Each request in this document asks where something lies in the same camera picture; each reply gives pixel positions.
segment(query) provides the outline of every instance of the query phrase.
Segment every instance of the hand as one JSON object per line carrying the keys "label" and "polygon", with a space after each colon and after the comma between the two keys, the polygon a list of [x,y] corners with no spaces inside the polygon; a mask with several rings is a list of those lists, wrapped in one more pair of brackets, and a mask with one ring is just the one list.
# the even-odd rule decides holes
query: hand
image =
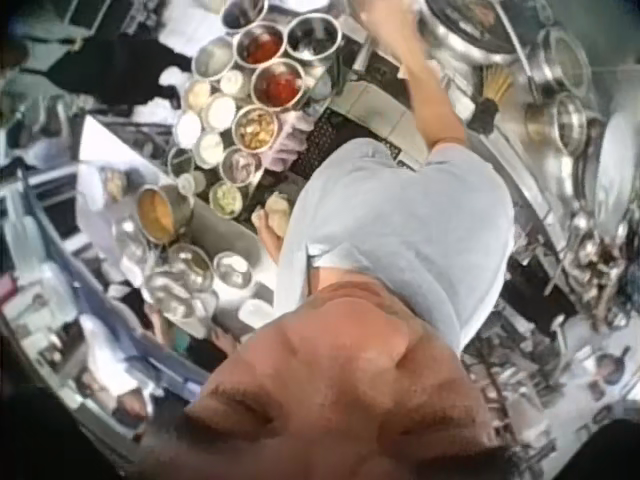
{"label": "hand", "polygon": [[359,3],[363,7],[364,24],[391,53],[403,62],[413,55],[423,58],[423,41],[406,0],[364,0]]}

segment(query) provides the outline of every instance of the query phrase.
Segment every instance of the small metal bowl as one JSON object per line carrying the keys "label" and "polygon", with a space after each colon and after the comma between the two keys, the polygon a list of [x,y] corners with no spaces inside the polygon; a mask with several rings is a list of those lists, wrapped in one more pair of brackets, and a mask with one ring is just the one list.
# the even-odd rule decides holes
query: small metal bowl
{"label": "small metal bowl", "polygon": [[310,13],[287,28],[287,53],[302,63],[327,65],[342,43],[342,28],[331,16]]}
{"label": "small metal bowl", "polygon": [[[238,199],[235,204],[235,209],[233,212],[228,212],[227,210],[222,209],[220,203],[217,199],[218,191],[221,188],[229,188],[234,191],[236,198]],[[242,192],[235,185],[231,185],[230,183],[225,182],[224,180],[216,183],[211,190],[209,190],[209,206],[211,209],[219,216],[227,220],[232,220],[240,215],[242,212],[242,208],[244,207],[244,200],[242,199]]]}
{"label": "small metal bowl", "polygon": [[211,40],[198,50],[193,57],[191,69],[197,78],[215,81],[229,71],[234,60],[233,42],[222,36]]}
{"label": "small metal bowl", "polygon": [[[270,37],[276,37],[281,42],[280,49],[276,54],[262,63],[249,63],[249,47],[251,47],[254,42],[259,42],[263,39],[267,40]],[[284,31],[275,23],[269,22],[260,22],[251,25],[251,27],[247,28],[235,38],[233,45],[236,61],[239,65],[249,69],[256,69],[274,58],[281,57],[286,47]]]}
{"label": "small metal bowl", "polygon": [[213,267],[207,254],[198,247],[186,243],[174,245],[169,249],[169,265],[185,275],[191,292],[210,290],[213,286]]}
{"label": "small metal bowl", "polygon": [[[267,82],[274,75],[282,75],[285,73],[290,73],[295,76],[298,93],[286,105],[274,106],[269,102],[269,99],[266,96]],[[293,60],[273,60],[260,67],[251,79],[251,98],[255,103],[268,108],[272,112],[280,112],[282,110],[293,108],[304,95],[304,78],[304,70]]]}
{"label": "small metal bowl", "polygon": [[[237,178],[233,171],[233,159],[236,155],[244,155],[247,164],[251,167],[251,175],[248,179]],[[226,182],[236,187],[245,187],[249,185],[256,177],[257,173],[262,170],[262,161],[260,157],[254,153],[245,152],[240,147],[231,147],[224,153],[224,158],[220,163],[220,176]]]}
{"label": "small metal bowl", "polygon": [[251,266],[234,252],[223,252],[213,259],[213,273],[228,287],[244,290],[253,281]]}
{"label": "small metal bowl", "polygon": [[[252,150],[251,148],[249,148],[247,145],[245,145],[245,143],[242,140],[242,137],[240,136],[240,129],[241,126],[243,125],[243,123],[245,122],[245,120],[247,119],[247,117],[249,117],[252,113],[256,112],[256,111],[261,111],[266,113],[267,115],[269,115],[269,117],[271,118],[271,120],[274,122],[274,130],[273,130],[273,136],[271,138],[271,140],[264,145],[261,148],[257,148],[255,150]],[[238,115],[236,115],[236,119],[233,122],[233,125],[231,127],[231,134],[233,136],[233,141],[234,143],[240,147],[242,150],[244,150],[245,152],[249,152],[249,153],[262,153],[262,152],[266,152],[267,150],[269,150],[273,144],[276,141],[276,138],[278,138],[278,135],[280,134],[280,123],[278,122],[278,117],[276,117],[275,113],[273,113],[271,110],[260,106],[260,105],[249,105],[248,107],[243,108],[242,110],[240,110],[240,112],[238,113]]]}
{"label": "small metal bowl", "polygon": [[220,12],[220,21],[228,34],[235,35],[262,20],[268,9],[268,0],[231,0]]}

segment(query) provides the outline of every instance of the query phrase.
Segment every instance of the kitchen worker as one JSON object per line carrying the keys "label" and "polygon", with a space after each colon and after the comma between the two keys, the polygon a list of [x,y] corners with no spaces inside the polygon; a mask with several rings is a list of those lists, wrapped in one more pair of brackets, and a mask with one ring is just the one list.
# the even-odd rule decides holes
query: kitchen worker
{"label": "kitchen worker", "polygon": [[284,240],[256,219],[281,316],[148,437],[139,478],[513,478],[458,357],[503,283],[511,199],[467,148],[411,13],[370,0],[366,18],[406,68],[427,166],[355,140],[311,178]]}

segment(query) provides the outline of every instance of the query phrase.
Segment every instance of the steel pot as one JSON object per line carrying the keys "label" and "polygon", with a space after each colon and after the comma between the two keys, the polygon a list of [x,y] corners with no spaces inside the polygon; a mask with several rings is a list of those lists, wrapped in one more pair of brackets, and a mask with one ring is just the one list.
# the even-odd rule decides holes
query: steel pot
{"label": "steel pot", "polygon": [[577,157],[587,141],[587,115],[580,100],[568,93],[542,104],[529,105],[525,127],[536,143],[552,142],[571,157]]}
{"label": "steel pot", "polygon": [[167,245],[189,225],[191,201],[176,185],[146,186],[136,200],[138,223],[153,243]]}
{"label": "steel pot", "polygon": [[591,67],[582,45],[560,27],[543,30],[528,54],[531,74],[543,95],[569,91],[584,97],[591,85]]}

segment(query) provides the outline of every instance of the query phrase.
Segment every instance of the metal bowl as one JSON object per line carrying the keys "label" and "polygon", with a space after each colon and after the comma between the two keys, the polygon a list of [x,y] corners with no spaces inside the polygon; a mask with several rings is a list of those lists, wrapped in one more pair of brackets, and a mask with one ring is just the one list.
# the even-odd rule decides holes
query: metal bowl
{"label": "metal bowl", "polygon": [[[249,63],[249,47],[251,47],[254,42],[266,40],[270,37],[276,37],[281,42],[280,49],[276,52],[276,54],[273,57],[268,58],[264,62]],[[238,64],[242,65],[244,68],[250,69],[258,68],[259,66],[270,62],[274,58],[281,57],[286,47],[284,31],[275,23],[269,22],[260,22],[251,25],[235,38],[233,45],[236,61],[238,62]]]}
{"label": "metal bowl", "polygon": [[169,265],[175,272],[185,275],[187,288],[192,292],[211,289],[213,266],[209,257],[200,248],[178,243],[169,249]]}
{"label": "metal bowl", "polygon": [[143,187],[136,204],[140,228],[159,245],[173,241],[189,224],[193,213],[189,198],[176,185]]}
{"label": "metal bowl", "polygon": [[[274,106],[271,104],[271,102],[269,102],[269,99],[266,95],[268,81],[274,75],[282,74],[294,75],[296,79],[296,86],[298,87],[298,93],[286,105]],[[262,105],[263,107],[268,108],[273,112],[279,112],[282,110],[293,108],[304,95],[304,78],[304,70],[298,63],[294,62],[293,60],[273,60],[260,67],[251,79],[251,98],[258,105]]]}
{"label": "metal bowl", "polygon": [[[248,178],[238,178],[236,172],[234,172],[234,159],[238,155],[243,155],[246,164],[251,170],[251,174]],[[235,185],[236,187],[244,187],[249,185],[253,179],[256,177],[256,174],[262,170],[262,161],[260,157],[253,153],[248,153],[242,150],[240,147],[231,147],[224,153],[224,158],[220,163],[220,176],[226,182]]]}
{"label": "metal bowl", "polygon": [[[236,198],[238,199],[235,202],[235,205],[234,205],[235,208],[233,209],[232,212],[229,212],[223,209],[218,201],[218,198],[217,198],[218,191],[223,187],[233,190],[234,195],[236,195]],[[236,218],[238,215],[240,215],[240,212],[242,212],[242,208],[244,207],[242,192],[238,189],[238,187],[236,187],[235,185],[231,185],[230,183],[227,183],[224,180],[222,182],[218,182],[213,187],[211,187],[211,190],[209,191],[209,206],[218,216],[222,218],[225,218],[227,220]]]}
{"label": "metal bowl", "polygon": [[233,42],[227,37],[211,40],[193,57],[191,69],[200,79],[219,80],[233,66]]}
{"label": "metal bowl", "polygon": [[[267,142],[261,148],[257,148],[257,149],[253,149],[252,150],[242,140],[242,136],[240,135],[240,129],[242,128],[242,125],[244,124],[244,122],[254,112],[264,112],[265,114],[269,115],[269,117],[273,121],[274,130],[273,130],[273,136],[272,136],[272,138],[271,138],[271,140],[269,142]],[[250,106],[245,107],[242,110],[240,110],[240,112],[236,116],[236,119],[233,122],[233,125],[231,127],[231,133],[233,135],[233,141],[235,142],[235,144],[238,145],[238,147],[240,147],[245,152],[262,153],[262,152],[266,152],[267,150],[269,150],[273,146],[274,142],[276,141],[276,138],[278,138],[278,134],[280,133],[280,123],[278,122],[278,117],[276,117],[275,113],[273,113],[269,109],[267,109],[267,108],[265,108],[263,106],[260,106],[260,105],[250,105]]]}
{"label": "metal bowl", "polygon": [[231,288],[244,290],[253,281],[251,266],[234,252],[223,252],[213,259],[213,272],[218,280]]}
{"label": "metal bowl", "polygon": [[310,13],[295,19],[287,29],[287,52],[300,62],[326,65],[342,43],[342,29],[331,16]]}
{"label": "metal bowl", "polygon": [[268,9],[268,0],[231,0],[220,13],[220,21],[225,31],[234,35],[262,20]]}

